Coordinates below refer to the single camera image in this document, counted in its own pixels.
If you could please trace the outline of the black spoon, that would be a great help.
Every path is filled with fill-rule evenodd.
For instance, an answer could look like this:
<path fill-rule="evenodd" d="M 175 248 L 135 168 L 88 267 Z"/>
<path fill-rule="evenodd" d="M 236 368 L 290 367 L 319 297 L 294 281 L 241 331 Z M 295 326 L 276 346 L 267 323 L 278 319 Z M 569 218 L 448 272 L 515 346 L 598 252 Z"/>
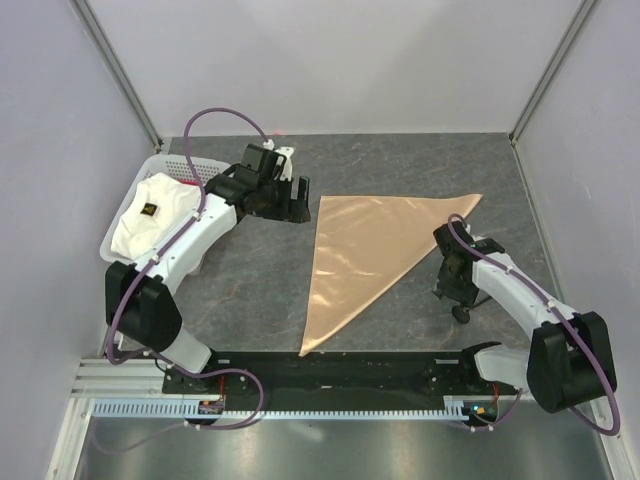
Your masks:
<path fill-rule="evenodd" d="M 491 296 L 485 296 L 484 298 L 477 301 L 471 306 L 454 305 L 451 308 L 451 315 L 458 323 L 466 325 L 471 320 L 470 312 L 480 307 L 481 305 L 485 304 L 486 302 L 490 301 L 491 299 L 492 299 Z"/>

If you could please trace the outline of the peach satin napkin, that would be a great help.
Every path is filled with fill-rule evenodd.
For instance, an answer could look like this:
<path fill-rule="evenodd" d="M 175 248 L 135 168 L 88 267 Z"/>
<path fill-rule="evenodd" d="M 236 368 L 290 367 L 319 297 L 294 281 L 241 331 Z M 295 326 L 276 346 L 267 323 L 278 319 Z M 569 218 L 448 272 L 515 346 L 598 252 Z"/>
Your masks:
<path fill-rule="evenodd" d="M 323 196 L 299 355 L 324 344 L 436 247 L 433 231 L 468 216 L 478 193 L 453 198 Z"/>

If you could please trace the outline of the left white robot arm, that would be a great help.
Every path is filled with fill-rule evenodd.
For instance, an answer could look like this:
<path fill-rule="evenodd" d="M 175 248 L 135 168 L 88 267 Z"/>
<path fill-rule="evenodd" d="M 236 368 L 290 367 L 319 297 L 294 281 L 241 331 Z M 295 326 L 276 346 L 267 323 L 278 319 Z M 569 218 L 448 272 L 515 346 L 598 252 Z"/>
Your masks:
<path fill-rule="evenodd" d="M 176 227 L 135 260 L 114 261 L 105 275 L 109 334 L 137 342 L 149 353 L 185 371 L 185 382 L 208 393 L 219 382 L 214 351 L 185 327 L 174 294 L 205 253 L 243 218 L 288 223 L 310 219 L 309 180 L 293 175 L 291 147 L 250 144 L 240 162 L 215 161 L 214 176 L 194 178 L 199 195 Z"/>

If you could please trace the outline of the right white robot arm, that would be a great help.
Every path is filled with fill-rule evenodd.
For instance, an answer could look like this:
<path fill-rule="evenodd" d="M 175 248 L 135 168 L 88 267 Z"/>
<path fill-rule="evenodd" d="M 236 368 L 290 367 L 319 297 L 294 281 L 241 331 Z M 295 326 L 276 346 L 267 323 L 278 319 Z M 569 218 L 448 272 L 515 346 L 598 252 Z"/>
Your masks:
<path fill-rule="evenodd" d="M 453 301 L 454 319 L 468 323 L 484 293 L 529 339 L 523 349 L 499 342 L 464 349 L 457 377 L 465 391 L 477 394 L 493 382 L 508 384 L 529 391 L 548 413 L 615 393 L 608 327 L 599 314 L 580 313 L 554 298 L 498 242 L 471 236 L 460 221 L 440 226 L 433 235 L 443 256 L 434 293 Z"/>

